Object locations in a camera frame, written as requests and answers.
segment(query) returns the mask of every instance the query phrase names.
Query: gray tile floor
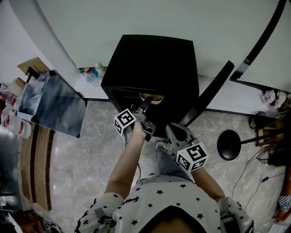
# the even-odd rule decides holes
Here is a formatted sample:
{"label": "gray tile floor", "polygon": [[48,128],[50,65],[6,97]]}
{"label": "gray tile floor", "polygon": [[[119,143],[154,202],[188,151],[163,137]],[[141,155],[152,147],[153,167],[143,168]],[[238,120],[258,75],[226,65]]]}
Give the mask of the gray tile floor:
{"label": "gray tile floor", "polygon": [[[49,216],[65,233],[72,233],[77,220],[90,207],[96,195],[103,194],[110,172],[124,149],[124,138],[113,127],[117,111],[111,103],[90,101],[87,106],[80,139],[56,132],[53,141],[50,167],[52,210]],[[203,141],[210,158],[206,170],[221,185],[227,196],[242,175],[246,162],[257,151],[255,144],[243,145],[239,157],[231,162],[222,160],[216,150],[216,142],[222,131],[233,129],[241,139],[256,134],[247,123],[247,117],[204,112],[189,128]],[[156,171],[154,154],[158,138],[146,142],[140,157],[142,177]],[[245,208],[260,180],[285,171],[252,160],[234,191],[234,199]],[[247,212],[255,220],[255,228],[262,229],[274,214],[284,176],[268,180],[260,185]]]}

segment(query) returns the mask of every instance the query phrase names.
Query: black lamp base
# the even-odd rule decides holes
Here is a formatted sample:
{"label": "black lamp base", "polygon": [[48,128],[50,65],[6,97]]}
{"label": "black lamp base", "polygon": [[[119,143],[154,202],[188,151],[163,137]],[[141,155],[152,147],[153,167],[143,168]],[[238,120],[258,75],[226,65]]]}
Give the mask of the black lamp base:
{"label": "black lamp base", "polygon": [[234,160],[241,151],[240,136],[233,130],[224,131],[218,138],[217,150],[224,160]]}

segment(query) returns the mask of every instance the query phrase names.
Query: white star-print shirt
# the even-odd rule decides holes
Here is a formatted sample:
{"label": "white star-print shirt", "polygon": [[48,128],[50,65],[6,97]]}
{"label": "white star-print shirt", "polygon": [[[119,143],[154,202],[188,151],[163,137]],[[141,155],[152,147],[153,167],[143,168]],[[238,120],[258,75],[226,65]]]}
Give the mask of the white star-print shirt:
{"label": "white star-print shirt", "polygon": [[182,209],[207,233],[253,232],[253,221],[239,203],[227,197],[216,203],[201,188],[180,177],[142,179],[124,200],[105,193],[78,221],[76,233],[135,233],[168,207]]}

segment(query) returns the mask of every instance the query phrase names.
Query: jeans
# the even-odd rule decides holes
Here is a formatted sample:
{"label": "jeans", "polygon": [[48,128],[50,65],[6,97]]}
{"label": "jeans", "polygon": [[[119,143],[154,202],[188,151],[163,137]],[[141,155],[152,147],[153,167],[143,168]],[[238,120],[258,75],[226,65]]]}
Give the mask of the jeans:
{"label": "jeans", "polygon": [[187,172],[182,168],[182,166],[178,166],[176,161],[173,160],[165,148],[158,147],[156,150],[156,162],[160,175],[181,177],[193,182]]}

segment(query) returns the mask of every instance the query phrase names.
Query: electrical cord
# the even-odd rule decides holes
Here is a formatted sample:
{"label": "electrical cord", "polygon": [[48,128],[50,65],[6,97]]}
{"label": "electrical cord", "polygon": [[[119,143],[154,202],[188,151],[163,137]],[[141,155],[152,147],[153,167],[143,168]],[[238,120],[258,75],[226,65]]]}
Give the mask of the electrical cord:
{"label": "electrical cord", "polygon": [[254,154],[253,155],[253,157],[248,161],[248,162],[246,162],[246,166],[245,166],[245,169],[244,169],[244,171],[242,172],[242,175],[241,175],[241,177],[237,180],[237,182],[236,182],[236,184],[235,184],[235,186],[233,187],[233,190],[232,190],[232,198],[233,198],[233,193],[235,192],[235,188],[236,188],[236,185],[237,185],[237,183],[240,181],[240,179],[243,177],[243,175],[244,175],[244,173],[245,173],[245,170],[246,170],[246,167],[247,167],[247,164],[256,156],[256,154]]}
{"label": "electrical cord", "polygon": [[[123,132],[123,135],[124,135],[124,139],[125,139],[124,146],[126,147],[126,145],[127,145],[127,134],[126,134],[126,131],[125,131],[125,130],[124,130],[124,132]],[[138,168],[139,168],[139,170],[140,170],[140,175],[139,175],[139,177],[138,177],[136,183],[138,183],[138,182],[140,181],[140,179],[141,179],[141,168],[140,168],[140,163],[139,163],[139,162],[137,163],[137,166],[138,166]]]}
{"label": "electrical cord", "polygon": [[258,185],[258,188],[256,189],[256,192],[252,195],[252,197],[249,199],[248,203],[246,204],[246,208],[247,206],[249,205],[251,199],[255,196],[255,194],[258,192],[259,190],[259,187],[260,187],[260,184],[262,184],[263,182],[266,182],[268,179],[271,179],[271,178],[274,178],[274,177],[278,177],[278,176],[281,176],[281,175],[284,175],[285,173],[282,173],[282,174],[279,174],[279,175],[276,175],[276,176],[272,176],[272,177],[265,177],[264,179],[262,179],[262,181],[259,183]]}

